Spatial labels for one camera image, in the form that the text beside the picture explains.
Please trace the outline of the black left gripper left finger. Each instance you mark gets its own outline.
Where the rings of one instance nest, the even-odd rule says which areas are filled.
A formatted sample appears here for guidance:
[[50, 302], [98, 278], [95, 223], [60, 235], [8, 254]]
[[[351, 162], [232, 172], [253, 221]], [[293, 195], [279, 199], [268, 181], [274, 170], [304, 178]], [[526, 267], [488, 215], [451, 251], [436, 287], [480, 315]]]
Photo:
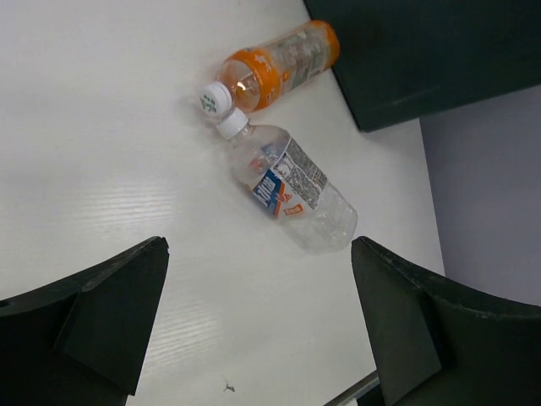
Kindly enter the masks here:
[[167, 240], [1, 302], [3, 405], [124, 405], [164, 287]]

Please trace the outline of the Pocari Sweat labelled bottle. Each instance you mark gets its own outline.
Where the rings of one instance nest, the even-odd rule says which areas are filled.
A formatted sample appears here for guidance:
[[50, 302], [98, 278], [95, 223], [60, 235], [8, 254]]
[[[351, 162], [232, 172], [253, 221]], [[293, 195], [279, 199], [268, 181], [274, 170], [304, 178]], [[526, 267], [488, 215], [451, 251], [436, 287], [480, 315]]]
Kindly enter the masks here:
[[233, 178], [297, 245], [319, 254], [350, 244], [356, 210], [285, 129], [253, 124], [234, 108], [216, 130]]

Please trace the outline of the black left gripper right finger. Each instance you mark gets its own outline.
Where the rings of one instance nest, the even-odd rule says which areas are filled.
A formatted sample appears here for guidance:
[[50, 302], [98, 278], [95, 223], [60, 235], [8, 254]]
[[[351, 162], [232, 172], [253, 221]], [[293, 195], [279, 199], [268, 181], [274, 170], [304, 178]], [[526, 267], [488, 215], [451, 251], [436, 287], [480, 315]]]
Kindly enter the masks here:
[[540, 309], [352, 242], [352, 271], [387, 405], [537, 405]]

